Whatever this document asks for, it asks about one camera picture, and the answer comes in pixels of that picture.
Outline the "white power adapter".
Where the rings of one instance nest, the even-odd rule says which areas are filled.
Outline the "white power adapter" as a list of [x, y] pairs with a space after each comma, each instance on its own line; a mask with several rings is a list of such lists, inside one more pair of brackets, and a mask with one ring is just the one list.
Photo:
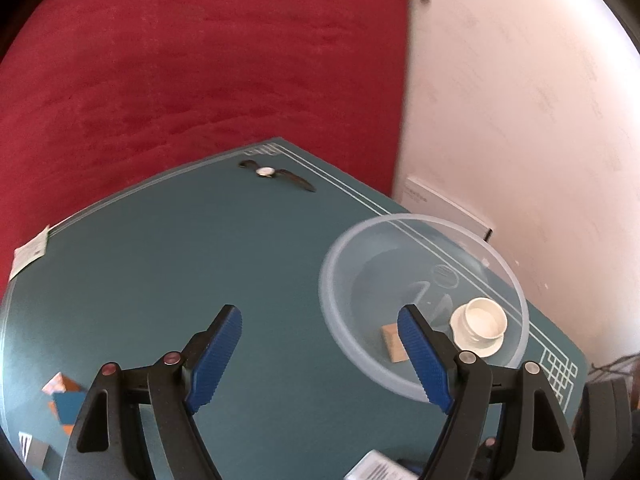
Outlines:
[[417, 474], [386, 455], [371, 450], [345, 474], [345, 480], [416, 480]]

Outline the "orange rectangular-face wedge block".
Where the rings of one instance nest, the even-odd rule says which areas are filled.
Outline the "orange rectangular-face wedge block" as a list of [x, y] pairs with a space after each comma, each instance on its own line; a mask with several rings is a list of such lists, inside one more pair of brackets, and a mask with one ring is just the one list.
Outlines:
[[[48, 407], [52, 412], [56, 421], [58, 421], [58, 414], [56, 414], [55, 407], [52, 401], [52, 394], [55, 392], [65, 392], [65, 391], [85, 391], [77, 382], [74, 382], [73, 379], [68, 378], [63, 375], [61, 372], [56, 373], [42, 388], [41, 391], [45, 393], [49, 397]], [[70, 436], [73, 432], [73, 426], [63, 426], [60, 424], [66, 436]]]

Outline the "white striped wedge block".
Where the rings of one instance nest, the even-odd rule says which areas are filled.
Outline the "white striped wedge block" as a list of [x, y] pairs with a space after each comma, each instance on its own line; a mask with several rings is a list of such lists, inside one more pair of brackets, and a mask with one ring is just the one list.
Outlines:
[[27, 467], [43, 470], [50, 445], [23, 431], [18, 433], [18, 442], [20, 442], [20, 454], [23, 463]]

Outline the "white paper leaflet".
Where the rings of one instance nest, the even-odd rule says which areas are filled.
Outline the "white paper leaflet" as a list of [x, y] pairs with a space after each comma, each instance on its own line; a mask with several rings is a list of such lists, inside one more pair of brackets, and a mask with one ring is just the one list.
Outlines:
[[46, 254], [50, 226], [46, 226], [29, 242], [14, 250], [12, 268], [9, 280], [12, 281], [26, 266], [43, 257]]

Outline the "white wall panel box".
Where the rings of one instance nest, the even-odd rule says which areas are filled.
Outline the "white wall panel box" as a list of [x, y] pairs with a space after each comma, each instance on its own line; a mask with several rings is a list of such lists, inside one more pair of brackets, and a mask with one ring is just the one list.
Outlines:
[[429, 188], [416, 177], [406, 177], [402, 184], [400, 204], [414, 214], [427, 214], [462, 226], [485, 242], [490, 240], [492, 227], [469, 209], [453, 202], [439, 192]]

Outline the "blue wedge block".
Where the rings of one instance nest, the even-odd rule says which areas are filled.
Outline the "blue wedge block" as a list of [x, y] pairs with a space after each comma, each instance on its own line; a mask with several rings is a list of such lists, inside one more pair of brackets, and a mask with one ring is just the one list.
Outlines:
[[85, 398], [85, 391], [65, 391], [52, 394], [52, 401], [61, 425], [73, 426]]

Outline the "clear plastic bowl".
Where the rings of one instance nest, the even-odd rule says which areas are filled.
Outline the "clear plastic bowl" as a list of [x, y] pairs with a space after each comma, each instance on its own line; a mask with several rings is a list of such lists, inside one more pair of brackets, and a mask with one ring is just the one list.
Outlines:
[[383, 337], [406, 304], [451, 336], [462, 306], [476, 298], [495, 301], [506, 314], [506, 332], [486, 361], [517, 368], [524, 359], [529, 312], [518, 278], [495, 248], [454, 222], [386, 214], [352, 226], [324, 258], [319, 295], [326, 326], [349, 361], [410, 400], [427, 396], [411, 364], [393, 363]]

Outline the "white ceramic cup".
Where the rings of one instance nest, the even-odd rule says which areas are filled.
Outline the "white ceramic cup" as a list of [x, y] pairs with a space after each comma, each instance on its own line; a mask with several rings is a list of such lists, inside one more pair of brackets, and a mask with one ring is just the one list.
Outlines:
[[452, 312], [449, 325], [460, 350], [488, 358], [502, 347], [508, 320], [506, 312], [494, 300], [474, 298]]

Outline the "light wooden cube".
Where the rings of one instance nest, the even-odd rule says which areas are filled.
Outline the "light wooden cube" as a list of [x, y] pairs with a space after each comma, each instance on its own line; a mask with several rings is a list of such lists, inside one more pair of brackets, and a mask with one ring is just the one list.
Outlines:
[[401, 363], [408, 361], [409, 357], [400, 340], [397, 324], [383, 325], [381, 333], [390, 362]]

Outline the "red quilted mattress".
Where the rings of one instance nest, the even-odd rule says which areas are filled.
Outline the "red quilted mattress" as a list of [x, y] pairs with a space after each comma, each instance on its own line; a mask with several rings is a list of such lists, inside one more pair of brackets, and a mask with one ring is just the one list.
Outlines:
[[389, 193], [409, 0], [1, 0], [1, 269], [46, 226], [280, 136]]

